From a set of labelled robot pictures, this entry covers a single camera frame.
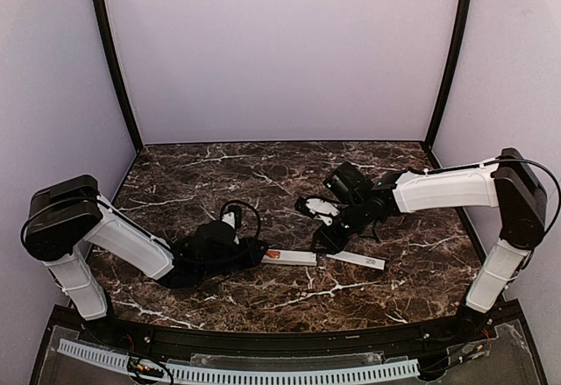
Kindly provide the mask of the white remote battery cover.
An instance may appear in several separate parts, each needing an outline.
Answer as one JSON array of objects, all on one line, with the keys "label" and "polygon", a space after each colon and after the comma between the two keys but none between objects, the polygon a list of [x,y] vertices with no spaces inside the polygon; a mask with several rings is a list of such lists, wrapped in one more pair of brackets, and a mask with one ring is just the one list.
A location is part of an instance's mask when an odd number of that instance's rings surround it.
[{"label": "white remote battery cover", "polygon": [[346,252],[346,251],[342,251],[340,253],[335,253],[335,254],[326,254],[326,257],[333,260],[339,260],[342,262],[351,263],[361,267],[369,267],[379,271],[384,271],[386,267],[386,262],[382,259],[368,257],[356,253]]}]

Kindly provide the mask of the white remote control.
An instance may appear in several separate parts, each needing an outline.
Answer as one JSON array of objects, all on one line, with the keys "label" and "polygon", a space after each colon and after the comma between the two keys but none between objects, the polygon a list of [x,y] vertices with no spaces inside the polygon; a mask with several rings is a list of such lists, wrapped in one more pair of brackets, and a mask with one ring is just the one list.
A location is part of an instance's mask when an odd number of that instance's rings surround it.
[{"label": "white remote control", "polygon": [[262,260],[263,263],[282,265],[282,266],[304,266],[304,267],[316,266],[316,255],[311,252],[277,250],[277,249],[269,249],[268,251],[279,252],[280,258],[271,259],[265,256]]}]

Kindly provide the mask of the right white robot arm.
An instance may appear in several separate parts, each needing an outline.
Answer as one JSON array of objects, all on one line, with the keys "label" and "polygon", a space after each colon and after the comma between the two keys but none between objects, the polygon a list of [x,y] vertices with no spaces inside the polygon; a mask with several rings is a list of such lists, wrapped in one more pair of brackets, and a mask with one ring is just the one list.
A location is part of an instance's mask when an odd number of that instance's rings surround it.
[{"label": "right white robot arm", "polygon": [[345,162],[324,180],[332,198],[308,196],[298,210],[321,220],[312,248],[344,251],[351,237],[391,217],[426,210],[494,209],[501,226],[463,305],[487,313],[550,232],[548,197],[535,174],[538,163],[514,148],[495,158],[451,168],[403,169],[372,179]]}]

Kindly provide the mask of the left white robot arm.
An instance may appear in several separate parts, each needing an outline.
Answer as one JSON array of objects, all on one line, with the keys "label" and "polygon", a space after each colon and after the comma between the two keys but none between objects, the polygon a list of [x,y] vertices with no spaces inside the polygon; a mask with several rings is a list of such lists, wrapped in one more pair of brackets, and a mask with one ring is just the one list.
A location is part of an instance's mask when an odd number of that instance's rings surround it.
[{"label": "left white robot arm", "polygon": [[190,288],[261,263],[269,245],[260,233],[238,236],[246,206],[231,200],[217,220],[168,244],[117,210],[100,193],[93,176],[80,175],[32,195],[20,241],[51,272],[82,319],[96,321],[110,314],[110,299],[91,273],[79,244],[101,247],[166,289]]}]

